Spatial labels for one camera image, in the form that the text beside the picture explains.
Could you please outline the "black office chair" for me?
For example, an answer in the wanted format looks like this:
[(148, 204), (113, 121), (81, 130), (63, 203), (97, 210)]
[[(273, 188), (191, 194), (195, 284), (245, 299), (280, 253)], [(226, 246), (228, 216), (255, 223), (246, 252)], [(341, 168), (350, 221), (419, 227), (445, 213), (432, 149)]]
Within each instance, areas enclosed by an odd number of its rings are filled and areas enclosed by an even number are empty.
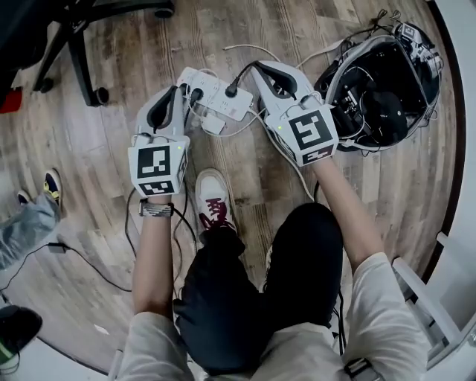
[(7, 104), (18, 71), (40, 63), (33, 90), (53, 88), (48, 70), (66, 45), (86, 105), (106, 104), (109, 92), (92, 88), (84, 30), (92, 22), (147, 9), (166, 19), (176, 8), (174, 0), (0, 0), (0, 112), (16, 111), (21, 104)]

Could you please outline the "red box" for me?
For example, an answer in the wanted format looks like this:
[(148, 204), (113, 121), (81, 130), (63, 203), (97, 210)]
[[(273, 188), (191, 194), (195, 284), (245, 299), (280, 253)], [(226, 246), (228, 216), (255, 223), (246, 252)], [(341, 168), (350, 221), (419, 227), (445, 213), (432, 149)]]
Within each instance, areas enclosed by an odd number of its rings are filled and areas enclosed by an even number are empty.
[(4, 102), (0, 105), (0, 114), (7, 114), (12, 112), (19, 111), (22, 105), (22, 90), (21, 89), (11, 89)]

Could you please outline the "person's right white shoe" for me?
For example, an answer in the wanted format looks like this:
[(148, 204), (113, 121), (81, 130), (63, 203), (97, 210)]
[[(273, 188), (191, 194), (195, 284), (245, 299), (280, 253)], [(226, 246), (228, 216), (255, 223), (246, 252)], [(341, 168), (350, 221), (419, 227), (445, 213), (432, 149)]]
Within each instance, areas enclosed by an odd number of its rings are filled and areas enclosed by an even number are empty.
[(262, 293), (262, 294), (266, 290), (267, 277), (268, 277), (268, 273), (269, 273), (269, 270), (270, 270), (270, 267), (271, 267), (272, 251), (273, 251), (273, 247), (270, 246), (267, 253), (266, 253), (266, 274), (265, 274), (265, 277), (263, 279), (263, 282), (260, 284), (260, 293)]

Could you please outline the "person's right forearm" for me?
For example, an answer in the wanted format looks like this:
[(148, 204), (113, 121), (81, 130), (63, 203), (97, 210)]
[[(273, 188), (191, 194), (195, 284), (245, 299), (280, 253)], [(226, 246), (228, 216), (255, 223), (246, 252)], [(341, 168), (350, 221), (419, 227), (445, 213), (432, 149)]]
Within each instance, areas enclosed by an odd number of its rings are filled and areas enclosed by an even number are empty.
[(384, 251), (381, 235), (363, 202), (332, 159), (313, 163), (312, 170), (338, 221), (351, 268), (356, 271), (370, 256)]

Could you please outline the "person's white shirt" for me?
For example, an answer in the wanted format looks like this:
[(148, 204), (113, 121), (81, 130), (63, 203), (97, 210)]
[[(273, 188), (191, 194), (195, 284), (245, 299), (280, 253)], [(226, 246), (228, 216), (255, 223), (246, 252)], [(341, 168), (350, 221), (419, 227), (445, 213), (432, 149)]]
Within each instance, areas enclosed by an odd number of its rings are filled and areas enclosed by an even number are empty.
[[(427, 339), (405, 303), (389, 260), (379, 252), (353, 275), (347, 347), (339, 356), (324, 326), (302, 323), (277, 331), (248, 372), (207, 381), (354, 381), (344, 370), (356, 359), (370, 367), (364, 381), (422, 381)], [(174, 323), (155, 313), (132, 318), (117, 381), (195, 381), (184, 342)]]

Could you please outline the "person's white shoe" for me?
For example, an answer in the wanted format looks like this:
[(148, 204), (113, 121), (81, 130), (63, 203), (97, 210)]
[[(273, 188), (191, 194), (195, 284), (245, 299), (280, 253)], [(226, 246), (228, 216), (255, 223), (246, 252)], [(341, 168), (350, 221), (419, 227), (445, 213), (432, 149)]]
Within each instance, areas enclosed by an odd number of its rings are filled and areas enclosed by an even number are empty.
[(216, 169), (204, 169), (196, 179), (196, 205), (203, 228), (230, 228), (237, 232), (223, 175)]
[(260, 284), (260, 293), (262, 293), (262, 294), (266, 290), (267, 277), (268, 277), (268, 273), (269, 273), (269, 270), (270, 270), (270, 267), (271, 267), (272, 251), (273, 251), (273, 247), (270, 246), (267, 253), (266, 253), (266, 274), (265, 274), (265, 277), (263, 279), (263, 282)]

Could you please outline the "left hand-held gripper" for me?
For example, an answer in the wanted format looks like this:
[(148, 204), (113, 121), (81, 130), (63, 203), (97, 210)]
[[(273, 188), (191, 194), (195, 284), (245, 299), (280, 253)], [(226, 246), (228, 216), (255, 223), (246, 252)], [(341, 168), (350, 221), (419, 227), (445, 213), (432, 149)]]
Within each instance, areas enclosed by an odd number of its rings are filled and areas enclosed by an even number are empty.
[(183, 135), (181, 90), (170, 86), (155, 94), (139, 110), (136, 121), (140, 134), (134, 136), (128, 149), (129, 172), (135, 189), (141, 196), (180, 193), (190, 146), (190, 139)]

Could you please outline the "person's left white shoe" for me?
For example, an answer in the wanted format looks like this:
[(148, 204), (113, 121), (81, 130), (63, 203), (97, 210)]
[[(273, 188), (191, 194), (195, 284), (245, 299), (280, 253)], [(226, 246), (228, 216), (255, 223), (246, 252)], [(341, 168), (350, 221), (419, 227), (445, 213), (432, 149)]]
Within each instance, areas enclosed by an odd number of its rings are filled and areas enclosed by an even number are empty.
[(196, 179), (196, 205), (203, 228), (230, 228), (237, 232), (223, 175), (216, 169), (204, 169)]

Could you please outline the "black backpack gray trim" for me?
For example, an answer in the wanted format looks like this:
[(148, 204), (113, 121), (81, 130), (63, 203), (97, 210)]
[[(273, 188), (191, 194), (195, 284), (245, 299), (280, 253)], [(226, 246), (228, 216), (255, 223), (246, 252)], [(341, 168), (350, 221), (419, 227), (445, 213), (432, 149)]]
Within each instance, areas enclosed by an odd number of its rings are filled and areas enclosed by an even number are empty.
[(338, 44), (338, 55), (314, 88), (331, 106), (343, 152), (378, 152), (425, 127), (436, 112), (441, 74), (414, 65), (392, 28), (376, 24), (367, 38)]

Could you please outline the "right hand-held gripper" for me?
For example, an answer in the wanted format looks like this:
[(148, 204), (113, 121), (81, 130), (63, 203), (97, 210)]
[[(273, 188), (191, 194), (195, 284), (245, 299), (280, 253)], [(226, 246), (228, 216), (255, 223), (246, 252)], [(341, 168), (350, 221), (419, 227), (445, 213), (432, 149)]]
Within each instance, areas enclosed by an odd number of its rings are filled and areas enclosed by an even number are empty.
[[(265, 125), (281, 151), (298, 167), (331, 157), (338, 146), (331, 108), (306, 75), (271, 60), (252, 64), (251, 74), (266, 108)], [(305, 106), (305, 98), (318, 102)]]

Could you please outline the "white power strip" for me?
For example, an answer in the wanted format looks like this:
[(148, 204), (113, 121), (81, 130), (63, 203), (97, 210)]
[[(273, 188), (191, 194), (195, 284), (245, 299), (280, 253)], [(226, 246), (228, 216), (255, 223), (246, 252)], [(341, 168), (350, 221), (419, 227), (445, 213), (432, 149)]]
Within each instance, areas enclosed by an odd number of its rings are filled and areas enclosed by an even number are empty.
[(253, 103), (252, 93), (238, 88), (236, 96), (228, 97), (225, 94), (228, 83), (191, 67), (183, 70), (176, 85), (181, 86), (184, 83), (189, 85), (191, 90), (198, 88), (203, 91), (203, 97), (198, 100), (198, 104), (235, 121), (242, 121)]

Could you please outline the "spare hand-held gripper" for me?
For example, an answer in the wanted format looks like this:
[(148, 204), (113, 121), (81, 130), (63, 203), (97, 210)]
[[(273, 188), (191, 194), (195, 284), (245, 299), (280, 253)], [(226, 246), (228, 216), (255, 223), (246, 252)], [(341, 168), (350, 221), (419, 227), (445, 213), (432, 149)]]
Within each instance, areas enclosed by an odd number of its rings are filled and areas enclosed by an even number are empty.
[(392, 32), (414, 65), (426, 66), (431, 78), (439, 76), (443, 69), (443, 61), (435, 44), (421, 28), (411, 23), (400, 23)]

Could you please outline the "person's left forearm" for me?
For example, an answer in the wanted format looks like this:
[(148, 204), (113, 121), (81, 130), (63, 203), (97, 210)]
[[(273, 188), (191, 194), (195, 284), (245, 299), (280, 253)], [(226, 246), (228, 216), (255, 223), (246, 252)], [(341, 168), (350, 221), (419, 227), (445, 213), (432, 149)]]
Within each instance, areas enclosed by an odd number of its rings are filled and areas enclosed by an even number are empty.
[(173, 286), (171, 218), (144, 217), (132, 277), (135, 313), (172, 318)]

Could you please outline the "person's black trousers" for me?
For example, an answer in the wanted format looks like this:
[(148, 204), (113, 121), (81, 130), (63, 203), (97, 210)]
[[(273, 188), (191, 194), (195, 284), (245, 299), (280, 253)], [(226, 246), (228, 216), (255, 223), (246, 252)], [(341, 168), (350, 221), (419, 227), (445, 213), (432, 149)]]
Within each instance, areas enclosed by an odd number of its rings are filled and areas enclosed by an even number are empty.
[(173, 303), (187, 352), (210, 375), (249, 371), (271, 336), (301, 323), (328, 327), (338, 297), (343, 237), (330, 209), (294, 209), (272, 243), (263, 291), (249, 281), (235, 230), (213, 222)]

